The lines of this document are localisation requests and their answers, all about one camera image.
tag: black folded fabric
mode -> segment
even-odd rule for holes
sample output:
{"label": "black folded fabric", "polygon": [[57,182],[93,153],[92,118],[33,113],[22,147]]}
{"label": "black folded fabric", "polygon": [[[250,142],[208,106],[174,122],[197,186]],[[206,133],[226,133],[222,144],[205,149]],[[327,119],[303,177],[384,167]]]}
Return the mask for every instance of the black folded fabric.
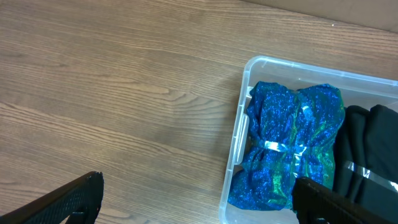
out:
{"label": "black folded fabric", "polygon": [[386,220],[398,223],[398,192],[345,167],[346,161],[351,161],[398,183],[398,113],[381,105],[370,111],[349,106],[336,137],[334,156],[333,191]]}

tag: folded blue garment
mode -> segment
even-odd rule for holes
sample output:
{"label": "folded blue garment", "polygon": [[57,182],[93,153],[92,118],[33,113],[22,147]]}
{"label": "folded blue garment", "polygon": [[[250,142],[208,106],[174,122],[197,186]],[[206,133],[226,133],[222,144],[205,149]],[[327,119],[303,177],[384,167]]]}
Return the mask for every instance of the folded blue garment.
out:
{"label": "folded blue garment", "polygon": [[333,143],[345,117],[339,89],[289,90],[259,82],[247,108],[250,151],[232,179],[228,202],[249,210],[292,208],[297,177],[333,186]]}

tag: clear plastic container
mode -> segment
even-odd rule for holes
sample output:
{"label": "clear plastic container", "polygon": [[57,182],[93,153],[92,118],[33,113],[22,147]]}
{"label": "clear plastic container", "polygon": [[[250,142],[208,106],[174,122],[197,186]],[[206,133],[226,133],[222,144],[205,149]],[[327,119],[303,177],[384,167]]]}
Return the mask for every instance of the clear plastic container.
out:
{"label": "clear plastic container", "polygon": [[239,164],[242,162],[243,154],[250,147],[247,139],[249,119],[246,107],[251,99],[249,92],[258,81],[277,82],[291,90],[329,83],[340,89],[345,106],[358,105],[370,109],[380,104],[395,111],[398,111],[398,81],[265,56],[254,57],[246,64],[218,216],[222,224],[298,223],[295,213],[288,209],[271,212],[250,211],[241,210],[228,203],[232,176],[241,169]]}

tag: wooden table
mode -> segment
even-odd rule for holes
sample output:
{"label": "wooden table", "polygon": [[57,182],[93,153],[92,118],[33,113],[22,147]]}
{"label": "wooden table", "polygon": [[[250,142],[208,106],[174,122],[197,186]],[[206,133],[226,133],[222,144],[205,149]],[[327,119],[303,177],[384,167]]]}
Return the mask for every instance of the wooden table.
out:
{"label": "wooden table", "polygon": [[0,0],[0,214],[98,170],[98,223],[218,223],[255,55],[398,79],[398,34],[237,0]]}

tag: packaged clothing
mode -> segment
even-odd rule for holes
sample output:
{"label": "packaged clothing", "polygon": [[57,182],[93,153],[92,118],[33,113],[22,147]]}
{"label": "packaged clothing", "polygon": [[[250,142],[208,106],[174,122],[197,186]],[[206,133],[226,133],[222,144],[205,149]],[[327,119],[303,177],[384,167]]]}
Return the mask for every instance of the packaged clothing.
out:
{"label": "packaged clothing", "polygon": [[[398,223],[398,113],[377,105],[370,111],[349,106],[334,145],[333,191],[370,212]],[[347,161],[362,172],[347,168]],[[369,179],[370,171],[390,187]]]}
{"label": "packaged clothing", "polygon": [[333,143],[345,111],[339,89],[289,90],[259,82],[250,92],[250,151],[232,179],[228,202],[250,210],[292,208],[292,188],[306,176],[333,186]]}

